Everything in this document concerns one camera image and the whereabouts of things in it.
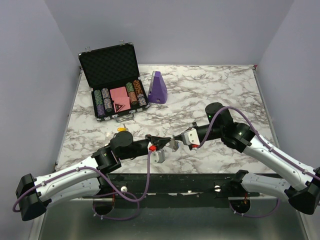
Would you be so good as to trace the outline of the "metal key organizer red handle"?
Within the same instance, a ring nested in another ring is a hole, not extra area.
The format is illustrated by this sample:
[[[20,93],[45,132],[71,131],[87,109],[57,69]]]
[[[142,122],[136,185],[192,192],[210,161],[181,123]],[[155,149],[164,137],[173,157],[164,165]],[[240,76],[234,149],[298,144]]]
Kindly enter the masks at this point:
[[[172,152],[176,152],[180,148],[180,145],[177,140],[172,138],[168,143],[168,147],[172,150]]]

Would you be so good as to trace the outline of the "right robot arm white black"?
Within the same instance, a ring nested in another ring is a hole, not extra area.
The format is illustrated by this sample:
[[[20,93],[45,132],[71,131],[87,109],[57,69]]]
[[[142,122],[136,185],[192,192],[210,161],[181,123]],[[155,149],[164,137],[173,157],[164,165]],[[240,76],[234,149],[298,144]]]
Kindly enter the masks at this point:
[[[247,120],[235,122],[231,107],[214,102],[206,106],[209,124],[193,124],[174,140],[189,149],[199,149],[205,142],[220,139],[224,145],[250,156],[280,177],[267,177],[239,170],[230,183],[230,191],[241,196],[245,192],[261,193],[287,201],[297,211],[312,215],[320,202],[320,170],[294,159],[265,139]]]

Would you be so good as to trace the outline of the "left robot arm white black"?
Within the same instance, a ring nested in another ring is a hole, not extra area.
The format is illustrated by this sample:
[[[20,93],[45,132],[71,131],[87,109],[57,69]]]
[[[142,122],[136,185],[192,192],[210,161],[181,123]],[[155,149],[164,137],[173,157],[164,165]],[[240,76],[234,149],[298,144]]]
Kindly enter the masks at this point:
[[[30,221],[43,215],[51,204],[96,195],[104,198],[110,194],[111,188],[112,194],[138,203],[142,197],[129,198],[107,175],[119,169],[122,160],[147,156],[147,163],[150,164],[152,154],[157,154],[160,159],[161,150],[170,141],[170,137],[149,134],[143,140],[135,141],[129,131],[120,131],[106,146],[77,164],[44,176],[24,175],[15,191],[17,200],[12,210],[20,213],[23,221]]]

